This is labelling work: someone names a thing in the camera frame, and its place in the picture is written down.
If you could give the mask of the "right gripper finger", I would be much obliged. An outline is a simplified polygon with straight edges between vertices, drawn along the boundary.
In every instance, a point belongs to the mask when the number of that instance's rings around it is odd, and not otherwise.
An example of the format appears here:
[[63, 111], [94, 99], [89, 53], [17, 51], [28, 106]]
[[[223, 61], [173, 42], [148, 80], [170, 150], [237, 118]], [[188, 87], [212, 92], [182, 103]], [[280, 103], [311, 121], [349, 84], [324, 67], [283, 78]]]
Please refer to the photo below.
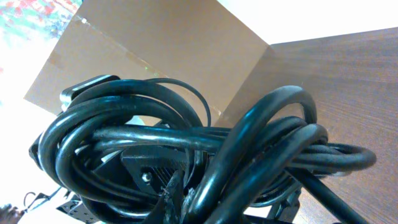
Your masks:
[[176, 170], [164, 189], [159, 201], [149, 214], [149, 223], [179, 224], [183, 203], [182, 170]]

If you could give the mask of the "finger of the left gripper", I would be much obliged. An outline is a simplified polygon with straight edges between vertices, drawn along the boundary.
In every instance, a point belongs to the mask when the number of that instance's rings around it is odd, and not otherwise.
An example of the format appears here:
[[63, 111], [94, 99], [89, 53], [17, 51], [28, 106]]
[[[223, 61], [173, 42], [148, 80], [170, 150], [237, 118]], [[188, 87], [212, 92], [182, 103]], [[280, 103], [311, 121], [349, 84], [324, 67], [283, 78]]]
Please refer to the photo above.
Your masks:
[[196, 187], [208, 163], [208, 153], [171, 146], [100, 147], [93, 150], [94, 173], [123, 187], [160, 194], [176, 170], [183, 187]]

